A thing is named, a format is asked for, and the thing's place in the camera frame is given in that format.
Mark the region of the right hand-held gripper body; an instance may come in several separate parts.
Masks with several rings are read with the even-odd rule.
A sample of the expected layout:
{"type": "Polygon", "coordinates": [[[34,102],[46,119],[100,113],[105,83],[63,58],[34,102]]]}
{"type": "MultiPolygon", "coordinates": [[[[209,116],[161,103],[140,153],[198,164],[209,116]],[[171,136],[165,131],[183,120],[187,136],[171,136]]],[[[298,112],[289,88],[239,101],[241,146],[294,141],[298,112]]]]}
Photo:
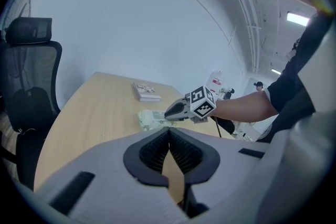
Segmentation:
{"type": "Polygon", "coordinates": [[[207,117],[216,109],[212,92],[201,86],[185,95],[188,107],[188,117],[194,123],[207,122],[207,117]]]}

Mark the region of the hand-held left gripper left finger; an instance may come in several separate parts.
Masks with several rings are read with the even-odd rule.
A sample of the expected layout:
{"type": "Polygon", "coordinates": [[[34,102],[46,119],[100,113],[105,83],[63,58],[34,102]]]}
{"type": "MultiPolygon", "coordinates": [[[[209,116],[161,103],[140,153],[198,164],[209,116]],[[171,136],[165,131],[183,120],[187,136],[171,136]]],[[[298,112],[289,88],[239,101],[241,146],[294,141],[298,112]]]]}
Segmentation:
{"type": "Polygon", "coordinates": [[[188,218],[162,174],[168,134],[162,128],[94,146],[50,175],[36,195],[81,224],[182,224],[188,218]]]}

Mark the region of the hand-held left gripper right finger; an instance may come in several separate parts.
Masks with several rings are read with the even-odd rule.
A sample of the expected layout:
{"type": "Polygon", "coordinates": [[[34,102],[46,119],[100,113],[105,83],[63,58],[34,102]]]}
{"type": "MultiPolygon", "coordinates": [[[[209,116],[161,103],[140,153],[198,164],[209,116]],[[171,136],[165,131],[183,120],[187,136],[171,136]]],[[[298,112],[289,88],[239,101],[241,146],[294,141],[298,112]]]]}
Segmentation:
{"type": "Polygon", "coordinates": [[[183,174],[183,208],[173,207],[169,224],[257,224],[263,194],[247,183],[267,150],[244,142],[169,129],[169,149],[183,174]]]}

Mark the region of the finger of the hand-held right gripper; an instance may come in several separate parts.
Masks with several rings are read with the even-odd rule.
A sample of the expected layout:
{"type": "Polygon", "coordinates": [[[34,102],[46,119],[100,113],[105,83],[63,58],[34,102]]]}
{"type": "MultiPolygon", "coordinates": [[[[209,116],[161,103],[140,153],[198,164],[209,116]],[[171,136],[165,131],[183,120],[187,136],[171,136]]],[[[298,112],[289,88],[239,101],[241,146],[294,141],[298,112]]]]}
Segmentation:
{"type": "Polygon", "coordinates": [[[185,119],[189,118],[187,111],[182,111],[179,113],[165,112],[164,117],[168,121],[184,121],[185,119]]]}
{"type": "Polygon", "coordinates": [[[186,99],[180,98],[169,106],[169,108],[165,111],[165,115],[179,114],[184,111],[185,106],[186,106],[186,99]]]}

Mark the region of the green wet wipe pack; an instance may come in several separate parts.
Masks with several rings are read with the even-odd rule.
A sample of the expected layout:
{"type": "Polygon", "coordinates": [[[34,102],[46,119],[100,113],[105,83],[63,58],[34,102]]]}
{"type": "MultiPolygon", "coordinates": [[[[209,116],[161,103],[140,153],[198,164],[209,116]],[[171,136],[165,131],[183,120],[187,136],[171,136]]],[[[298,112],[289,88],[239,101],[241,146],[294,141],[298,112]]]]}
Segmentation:
{"type": "Polygon", "coordinates": [[[173,126],[173,122],[165,120],[165,121],[157,121],[152,117],[151,110],[142,110],[138,113],[138,119],[140,128],[143,131],[150,131],[153,129],[159,129],[163,127],[171,127],[173,126]]]}

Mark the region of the person's right forearm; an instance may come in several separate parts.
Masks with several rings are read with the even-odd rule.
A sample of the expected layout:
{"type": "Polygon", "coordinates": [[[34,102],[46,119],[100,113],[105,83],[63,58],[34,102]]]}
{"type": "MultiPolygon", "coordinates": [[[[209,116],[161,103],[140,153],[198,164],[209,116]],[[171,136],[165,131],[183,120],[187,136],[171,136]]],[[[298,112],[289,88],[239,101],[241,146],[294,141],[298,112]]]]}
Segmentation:
{"type": "Polygon", "coordinates": [[[216,109],[211,116],[237,122],[260,122],[279,112],[272,106],[264,91],[230,100],[216,102],[216,109]]]}

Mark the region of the black folding chair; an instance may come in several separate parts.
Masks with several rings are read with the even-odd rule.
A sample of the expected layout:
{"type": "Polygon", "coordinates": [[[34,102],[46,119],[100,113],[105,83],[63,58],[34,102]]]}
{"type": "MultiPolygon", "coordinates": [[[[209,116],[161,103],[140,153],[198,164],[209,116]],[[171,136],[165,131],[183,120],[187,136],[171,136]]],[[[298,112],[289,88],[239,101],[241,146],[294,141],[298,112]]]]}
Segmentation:
{"type": "Polygon", "coordinates": [[[216,123],[216,127],[217,127],[217,130],[218,130],[219,137],[222,137],[219,127],[223,128],[228,134],[230,134],[230,135],[233,134],[233,132],[235,130],[235,126],[234,126],[232,121],[225,120],[225,119],[220,119],[220,118],[215,117],[215,116],[211,116],[211,119],[216,123]]]}

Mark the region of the thick book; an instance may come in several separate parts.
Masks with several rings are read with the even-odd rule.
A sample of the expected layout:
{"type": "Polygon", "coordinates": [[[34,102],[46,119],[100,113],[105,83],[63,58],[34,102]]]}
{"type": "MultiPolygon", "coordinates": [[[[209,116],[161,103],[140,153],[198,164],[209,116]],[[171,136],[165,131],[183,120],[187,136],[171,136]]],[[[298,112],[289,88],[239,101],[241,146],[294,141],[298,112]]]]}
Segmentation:
{"type": "Polygon", "coordinates": [[[153,87],[146,84],[133,83],[133,87],[140,102],[160,102],[161,97],[156,93],[153,87]]]}

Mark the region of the wooden table with white legs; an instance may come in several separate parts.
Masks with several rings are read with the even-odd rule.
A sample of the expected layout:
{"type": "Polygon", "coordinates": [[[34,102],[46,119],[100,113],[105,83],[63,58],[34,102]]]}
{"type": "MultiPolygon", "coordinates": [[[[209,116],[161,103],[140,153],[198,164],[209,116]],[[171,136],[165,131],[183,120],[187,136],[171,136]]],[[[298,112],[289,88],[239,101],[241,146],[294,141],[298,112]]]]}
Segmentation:
{"type": "MultiPolygon", "coordinates": [[[[93,74],[69,99],[47,135],[36,168],[34,193],[50,175],[90,148],[149,132],[142,131],[139,126],[138,112],[143,107],[144,103],[134,96],[132,79],[98,72],[93,74]]],[[[179,129],[219,137],[213,121],[202,124],[183,122],[179,129]]],[[[220,138],[232,140],[225,131],[221,131],[221,135],[220,138]]],[[[154,168],[158,167],[159,161],[155,159],[154,168]]],[[[161,167],[169,182],[169,194],[177,204],[183,200],[183,174],[170,149],[161,167]]]]}

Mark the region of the white ceiling pipes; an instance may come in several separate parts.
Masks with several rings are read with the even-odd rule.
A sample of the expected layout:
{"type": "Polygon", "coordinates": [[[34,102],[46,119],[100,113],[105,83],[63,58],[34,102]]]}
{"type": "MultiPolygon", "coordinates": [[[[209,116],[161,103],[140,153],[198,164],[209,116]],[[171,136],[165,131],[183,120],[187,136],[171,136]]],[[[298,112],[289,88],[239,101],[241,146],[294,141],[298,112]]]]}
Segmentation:
{"type": "Polygon", "coordinates": [[[246,21],[246,28],[249,36],[251,50],[251,69],[257,74],[259,72],[261,55],[261,13],[258,7],[258,0],[238,0],[246,21]]]}

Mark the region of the person's black shirt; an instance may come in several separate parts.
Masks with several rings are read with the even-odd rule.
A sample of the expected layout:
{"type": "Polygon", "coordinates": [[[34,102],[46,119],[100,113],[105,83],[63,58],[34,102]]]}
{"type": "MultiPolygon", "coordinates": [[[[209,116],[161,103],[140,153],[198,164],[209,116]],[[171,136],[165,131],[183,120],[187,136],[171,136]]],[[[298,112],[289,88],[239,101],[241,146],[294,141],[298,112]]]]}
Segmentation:
{"type": "Polygon", "coordinates": [[[277,132],[292,128],[299,120],[315,112],[298,73],[319,48],[335,18],[336,16],[325,13],[317,13],[312,17],[312,21],[296,42],[295,55],[288,61],[280,77],[265,90],[278,116],[257,142],[270,143],[277,132]]]}

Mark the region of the black mesh office chair with headrest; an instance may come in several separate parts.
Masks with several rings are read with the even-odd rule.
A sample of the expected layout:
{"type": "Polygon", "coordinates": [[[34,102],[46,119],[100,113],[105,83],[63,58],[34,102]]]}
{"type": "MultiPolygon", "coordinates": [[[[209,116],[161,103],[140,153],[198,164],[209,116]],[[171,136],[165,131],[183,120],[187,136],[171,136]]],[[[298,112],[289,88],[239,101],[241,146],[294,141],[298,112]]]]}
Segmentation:
{"type": "Polygon", "coordinates": [[[51,18],[19,17],[9,25],[0,46],[0,93],[18,133],[11,153],[1,145],[0,131],[0,156],[16,164],[19,182],[30,190],[44,141],[60,113],[56,76],[62,46],[51,37],[51,18]]]}

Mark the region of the black standing fan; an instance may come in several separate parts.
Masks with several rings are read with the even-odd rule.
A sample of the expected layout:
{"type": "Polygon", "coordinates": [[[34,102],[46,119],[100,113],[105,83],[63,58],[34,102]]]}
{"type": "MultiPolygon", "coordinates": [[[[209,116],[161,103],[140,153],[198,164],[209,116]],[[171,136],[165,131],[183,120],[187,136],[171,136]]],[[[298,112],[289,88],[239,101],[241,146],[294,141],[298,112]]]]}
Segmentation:
{"type": "Polygon", "coordinates": [[[0,24],[1,37],[0,41],[5,39],[6,32],[11,22],[19,17],[31,16],[31,1],[30,0],[11,0],[5,8],[3,20],[0,24]]]}

